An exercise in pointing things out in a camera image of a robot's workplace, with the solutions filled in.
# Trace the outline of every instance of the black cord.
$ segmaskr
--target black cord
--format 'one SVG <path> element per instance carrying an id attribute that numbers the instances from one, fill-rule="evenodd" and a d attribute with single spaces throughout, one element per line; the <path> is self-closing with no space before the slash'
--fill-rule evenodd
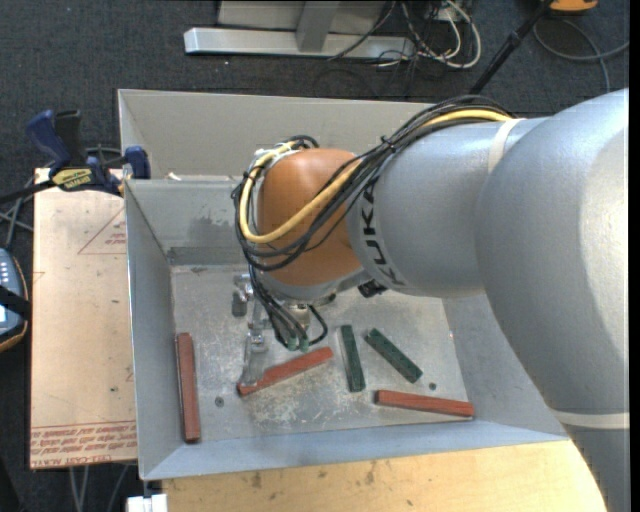
<path id="1" fill-rule="evenodd" d="M 384 24 L 384 22 L 387 21 L 389 16 L 391 16 L 391 13 L 393 12 L 395 6 L 396 6 L 396 2 L 395 1 L 391 2 L 391 5 L 389 6 L 389 9 L 387 9 L 386 14 L 384 14 L 384 15 L 381 14 L 380 18 L 378 19 L 378 21 L 373 25 L 373 27 L 371 27 L 371 29 L 366 34 L 364 34 L 354 44 L 352 44 L 351 46 L 349 46 L 345 50 L 342 50 L 340 53 L 334 55 L 333 57 L 329 57 L 327 60 L 328 61 L 332 61 L 332 60 L 336 60 L 336 59 L 341 59 L 342 57 L 347 56 L 349 53 L 351 53 L 353 50 L 355 50 L 362 43 L 364 43 L 371 34 L 373 34 L 376 30 L 378 30 Z"/>
<path id="2" fill-rule="evenodd" d="M 324 318 L 322 318 L 320 313 L 318 313 L 318 310 L 312 304 L 309 304 L 308 307 L 309 307 L 309 311 L 311 311 L 313 316 L 316 317 L 316 320 L 322 326 L 322 334 L 320 334 L 317 338 L 314 338 L 309 342 L 309 346 L 312 346 L 317 343 L 320 343 L 323 339 L 327 337 L 327 334 L 329 334 L 329 327 L 327 327 L 327 322 L 324 321 Z"/>
<path id="3" fill-rule="evenodd" d="M 611 81 L 609 79 L 609 70 L 607 69 L 607 65 L 605 63 L 605 59 L 609 59 L 611 57 L 615 57 L 616 55 L 619 55 L 622 52 L 624 52 L 625 50 L 627 50 L 629 48 L 629 41 L 627 41 L 626 43 L 622 44 L 621 46 L 618 46 L 617 48 L 614 48 L 613 50 L 610 50 L 610 51 L 607 51 L 607 52 L 601 52 L 600 49 L 598 48 L 598 46 L 596 45 L 596 43 L 589 36 L 589 34 L 587 34 L 578 25 L 576 25 L 575 23 L 572 23 L 572 22 L 570 22 L 568 20 L 564 20 L 564 19 L 560 19 L 558 21 L 564 23 L 565 25 L 570 26 L 573 30 L 578 32 L 585 39 L 585 41 L 589 44 L 589 46 L 591 46 L 591 49 L 593 50 L 594 55 L 570 55 L 570 54 L 567 54 L 567 53 L 559 52 L 558 50 L 552 48 L 547 43 L 545 43 L 542 40 L 542 38 L 540 37 L 540 34 L 538 33 L 538 24 L 539 24 L 539 22 L 536 23 L 534 25 L 534 27 L 533 27 L 533 36 L 536 38 L 536 41 L 538 41 L 538 43 L 545 50 L 547 50 L 549 53 L 551 53 L 551 54 L 553 54 L 556 57 L 559 57 L 561 59 L 565 59 L 565 60 L 569 60 L 569 61 L 577 62 L 577 63 L 587 63 L 587 64 L 592 64 L 592 63 L 595 63 L 595 62 L 599 63 L 600 64 L 600 69 L 602 69 L 602 76 L 604 77 L 605 92 L 611 92 Z"/>
<path id="4" fill-rule="evenodd" d="M 549 6 L 554 0 L 543 0 L 533 14 L 525 21 L 517 30 L 514 30 L 509 34 L 507 40 L 503 43 L 498 53 L 495 54 L 487 69 L 480 75 L 480 78 L 471 87 L 471 94 L 479 94 L 485 85 L 489 83 L 489 80 L 493 78 L 493 75 L 502 67 L 509 55 L 518 47 L 524 39 L 524 37 L 534 28 L 538 20 L 547 12 Z"/>
<path id="5" fill-rule="evenodd" d="M 369 150 L 368 152 L 358 155 L 348 162 L 341 165 L 333 176 L 322 187 L 321 191 L 326 189 L 335 179 L 351 165 L 354 161 L 360 160 L 358 169 L 353 172 L 349 179 L 340 187 L 336 194 L 330 201 L 321 209 L 320 213 L 311 222 L 307 231 L 298 237 L 296 240 L 288 243 L 284 247 L 278 249 L 264 249 L 258 248 L 254 244 L 249 243 L 242 235 L 239 227 L 239 197 L 240 190 L 244 187 L 247 178 L 245 177 L 241 184 L 236 188 L 234 192 L 234 204 L 236 207 L 236 233 L 238 240 L 245 254 L 245 257 L 250 265 L 256 269 L 270 272 L 284 268 L 286 265 L 293 262 L 303 252 L 308 249 L 311 238 L 314 234 L 326 224 L 326 222 L 333 216 L 337 209 L 342 206 L 353 194 L 366 186 L 368 180 L 374 176 L 374 174 L 381 168 L 386 159 L 395 151 L 402 150 L 413 141 L 421 138 L 429 133 L 437 131 L 439 129 L 446 128 L 454 124 L 461 124 L 467 122 L 475 122 L 475 119 L 462 119 L 447 123 L 434 123 L 432 125 L 423 127 L 422 125 L 429 119 L 442 115 L 443 113 L 455 112 L 458 110 L 472 110 L 474 108 L 480 108 L 479 106 L 469 105 L 473 101 L 477 101 L 476 96 L 463 96 L 458 99 L 451 99 L 446 102 L 442 102 L 438 105 L 425 109 L 424 111 L 416 114 L 410 119 L 400 130 L 398 130 L 392 137 L 386 139 L 383 144 Z M 497 103 L 487 101 L 484 106 L 481 107 L 484 110 L 491 110 L 504 115 L 509 115 L 504 109 L 499 107 Z M 264 260 L 270 258 L 282 257 L 276 263 L 267 263 Z"/>

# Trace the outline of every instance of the metal bar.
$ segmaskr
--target metal bar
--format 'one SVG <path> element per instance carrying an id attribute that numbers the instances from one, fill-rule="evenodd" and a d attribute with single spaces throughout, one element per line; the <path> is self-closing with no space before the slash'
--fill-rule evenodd
<path id="1" fill-rule="evenodd" d="M 357 42 L 362 36 L 328 34 L 318 51 L 300 51 L 295 32 L 241 30 L 228 28 L 192 28 L 184 34 L 187 54 L 253 54 L 332 57 Z M 398 53 L 410 54 L 413 44 L 404 37 L 369 36 L 349 53 L 353 58 L 393 60 Z"/>

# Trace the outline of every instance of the wooden stick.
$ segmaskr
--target wooden stick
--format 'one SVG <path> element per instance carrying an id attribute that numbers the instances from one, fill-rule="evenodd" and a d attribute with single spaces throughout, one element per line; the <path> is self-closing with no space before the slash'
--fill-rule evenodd
<path id="1" fill-rule="evenodd" d="M 401 393 L 399 391 L 389 391 L 380 389 L 376 391 L 374 403 L 386 407 L 398 407 L 400 409 L 411 409 L 413 411 L 436 412 L 448 414 L 450 416 L 462 416 L 470 418 L 474 415 L 473 404 L 458 400 L 448 400 L 446 398 L 436 398 L 433 396 L 414 395 L 413 393 Z"/>
<path id="2" fill-rule="evenodd" d="M 260 391 L 269 386 L 273 386 L 278 382 L 298 375 L 314 366 L 318 366 L 333 357 L 333 351 L 329 347 L 323 347 L 303 356 L 296 357 L 291 361 L 282 363 L 271 368 L 267 368 L 260 379 L 254 386 L 245 386 L 238 382 L 236 389 L 240 396 L 247 396 L 256 391 Z"/>
<path id="3" fill-rule="evenodd" d="M 200 440 L 200 412 L 198 410 L 195 354 L 193 340 L 189 333 L 178 334 L 176 353 L 184 440 L 187 443 L 195 443 Z"/>

